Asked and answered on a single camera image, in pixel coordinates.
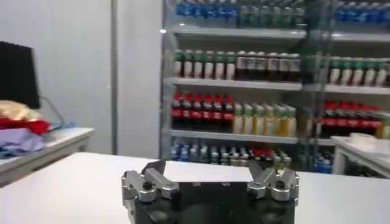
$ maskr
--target folded cloth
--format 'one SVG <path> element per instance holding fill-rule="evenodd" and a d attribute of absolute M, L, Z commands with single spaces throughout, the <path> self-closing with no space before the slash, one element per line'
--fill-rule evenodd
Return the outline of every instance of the folded cloth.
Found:
<path fill-rule="evenodd" d="M 0 158 L 26 155 L 43 147 L 43 137 L 28 128 L 0 130 Z"/>

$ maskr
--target white tabletop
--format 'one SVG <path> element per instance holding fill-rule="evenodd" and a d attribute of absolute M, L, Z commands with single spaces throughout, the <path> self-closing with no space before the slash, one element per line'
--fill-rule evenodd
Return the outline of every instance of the white tabletop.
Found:
<path fill-rule="evenodd" d="M 126 224 L 121 175 L 151 159 L 76 153 L 0 189 L 1 223 Z M 301 172 L 296 223 L 389 223 L 390 180 Z M 250 181 L 245 167 L 168 162 L 174 181 Z"/>

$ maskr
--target black monitor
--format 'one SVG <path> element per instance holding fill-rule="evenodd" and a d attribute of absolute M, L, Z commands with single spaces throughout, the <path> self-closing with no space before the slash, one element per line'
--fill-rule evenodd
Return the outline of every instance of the black monitor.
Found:
<path fill-rule="evenodd" d="M 0 41 L 0 100 L 40 108 L 32 49 Z"/>

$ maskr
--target juice bottle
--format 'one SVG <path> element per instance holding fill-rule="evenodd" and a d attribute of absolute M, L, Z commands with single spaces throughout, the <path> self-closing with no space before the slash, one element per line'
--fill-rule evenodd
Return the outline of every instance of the juice bottle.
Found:
<path fill-rule="evenodd" d="M 253 126 L 254 126 L 254 109 L 248 103 L 244 104 L 244 134 L 252 135 L 253 134 Z"/>
<path fill-rule="evenodd" d="M 244 127 L 244 118 L 243 118 L 243 106 L 240 103 L 234 104 L 234 124 L 233 124 L 233 132 L 234 134 L 242 134 Z"/>

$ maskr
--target red label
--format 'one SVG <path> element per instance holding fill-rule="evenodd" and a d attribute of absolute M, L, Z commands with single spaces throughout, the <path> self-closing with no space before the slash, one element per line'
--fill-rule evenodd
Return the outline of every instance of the red label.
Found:
<path fill-rule="evenodd" d="M 337 126 L 345 127 L 347 126 L 347 119 L 337 119 Z"/>
<path fill-rule="evenodd" d="M 191 111 L 191 117 L 195 119 L 200 119 L 202 118 L 202 113 L 199 111 Z"/>
<path fill-rule="evenodd" d="M 350 119 L 347 122 L 348 127 L 357 127 L 359 125 L 359 120 Z"/>
<path fill-rule="evenodd" d="M 182 110 L 172 110 L 171 115 L 172 115 L 172 117 L 182 117 L 183 111 Z"/>
<path fill-rule="evenodd" d="M 220 112 L 214 112 L 214 119 L 221 120 L 222 119 L 222 114 Z"/>
<path fill-rule="evenodd" d="M 224 114 L 224 119 L 228 121 L 234 120 L 234 116 L 232 114 L 226 113 Z"/>
<path fill-rule="evenodd" d="M 185 118 L 191 117 L 191 112 L 189 110 L 183 110 L 183 117 Z"/>

